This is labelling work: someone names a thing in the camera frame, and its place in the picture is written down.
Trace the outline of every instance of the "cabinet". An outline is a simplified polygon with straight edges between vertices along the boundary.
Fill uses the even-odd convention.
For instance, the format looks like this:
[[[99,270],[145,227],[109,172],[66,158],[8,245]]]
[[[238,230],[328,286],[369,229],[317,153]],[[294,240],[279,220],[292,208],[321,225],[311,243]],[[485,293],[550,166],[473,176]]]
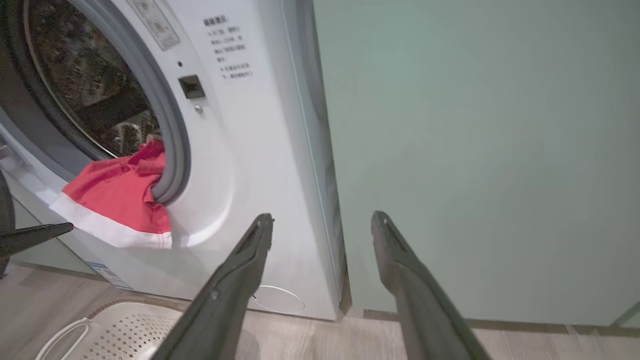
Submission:
[[[640,299],[640,3],[322,0],[353,306],[386,211],[463,316],[610,325]]]

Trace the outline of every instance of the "label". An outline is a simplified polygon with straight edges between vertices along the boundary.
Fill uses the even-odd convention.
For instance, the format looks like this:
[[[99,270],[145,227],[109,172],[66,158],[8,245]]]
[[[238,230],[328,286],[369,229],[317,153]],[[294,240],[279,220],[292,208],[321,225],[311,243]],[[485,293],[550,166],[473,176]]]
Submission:
[[[108,267],[104,266],[104,264],[91,263],[89,261],[87,261],[86,264],[92,267],[95,270],[95,272],[102,275],[105,279],[107,279],[107,281],[109,281],[111,284],[113,284],[117,288],[133,290],[132,287],[127,285],[126,282],[122,281],[121,278],[119,278],[116,274],[114,274],[111,270],[109,270]]]
[[[155,0],[127,0],[127,2],[138,14],[160,49],[167,50],[180,42],[178,34],[175,33],[169,21],[158,8]]]
[[[225,81],[238,81],[253,77],[252,58],[247,50],[245,34],[225,14],[206,17],[202,24],[209,36],[214,55],[214,66]]]

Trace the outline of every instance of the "white washing machine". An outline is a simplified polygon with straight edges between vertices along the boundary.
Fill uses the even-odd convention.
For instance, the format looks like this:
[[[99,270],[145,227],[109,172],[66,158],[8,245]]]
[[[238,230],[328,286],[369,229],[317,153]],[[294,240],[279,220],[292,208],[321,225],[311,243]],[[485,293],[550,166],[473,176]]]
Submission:
[[[345,260],[311,0],[2,0],[0,166],[42,223],[92,160],[161,134],[172,250],[60,239],[113,284],[193,298],[260,213],[249,308],[335,319]]]

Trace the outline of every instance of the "wooden floor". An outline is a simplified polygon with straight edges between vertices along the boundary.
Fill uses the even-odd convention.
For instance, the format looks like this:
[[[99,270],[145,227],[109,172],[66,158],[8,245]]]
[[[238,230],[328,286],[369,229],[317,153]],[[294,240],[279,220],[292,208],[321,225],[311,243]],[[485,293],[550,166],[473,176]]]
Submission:
[[[62,327],[116,297],[119,290],[91,275],[13,265],[0,280],[0,359],[34,359]],[[248,311],[237,359],[406,359],[393,315],[350,308],[336,322]],[[640,359],[640,332],[471,322],[496,359]]]

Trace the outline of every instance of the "laundry basket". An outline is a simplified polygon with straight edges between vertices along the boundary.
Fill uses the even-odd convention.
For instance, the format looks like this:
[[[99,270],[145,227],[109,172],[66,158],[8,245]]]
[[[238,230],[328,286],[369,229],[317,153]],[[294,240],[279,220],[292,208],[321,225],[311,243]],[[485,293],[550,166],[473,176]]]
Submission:
[[[185,308],[153,298],[113,300],[60,330],[36,360],[150,359]],[[65,347],[74,337],[75,342]]]

